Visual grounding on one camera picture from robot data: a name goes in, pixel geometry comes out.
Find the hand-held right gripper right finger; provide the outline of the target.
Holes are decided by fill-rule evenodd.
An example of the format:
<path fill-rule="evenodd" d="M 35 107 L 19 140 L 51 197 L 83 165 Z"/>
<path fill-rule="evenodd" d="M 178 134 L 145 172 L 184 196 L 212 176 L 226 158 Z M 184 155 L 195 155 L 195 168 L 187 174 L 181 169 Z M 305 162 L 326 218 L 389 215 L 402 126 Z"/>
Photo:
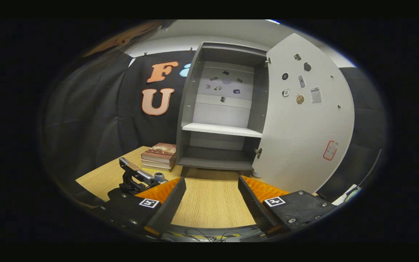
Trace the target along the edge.
<path fill-rule="evenodd" d="M 327 216 L 337 206 L 304 190 L 286 192 L 240 175 L 238 190 L 266 237 L 289 234 Z"/>

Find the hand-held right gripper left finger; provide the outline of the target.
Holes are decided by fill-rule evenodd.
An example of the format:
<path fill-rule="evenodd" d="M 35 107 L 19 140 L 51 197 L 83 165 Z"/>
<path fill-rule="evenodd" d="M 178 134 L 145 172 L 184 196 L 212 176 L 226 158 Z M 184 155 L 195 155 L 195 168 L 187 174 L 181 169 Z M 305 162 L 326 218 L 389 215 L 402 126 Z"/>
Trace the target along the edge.
<path fill-rule="evenodd" d="M 186 191 L 185 179 L 175 178 L 136 195 L 115 188 L 99 205 L 99 217 L 121 230 L 142 237 L 161 237 L 168 231 Z"/>

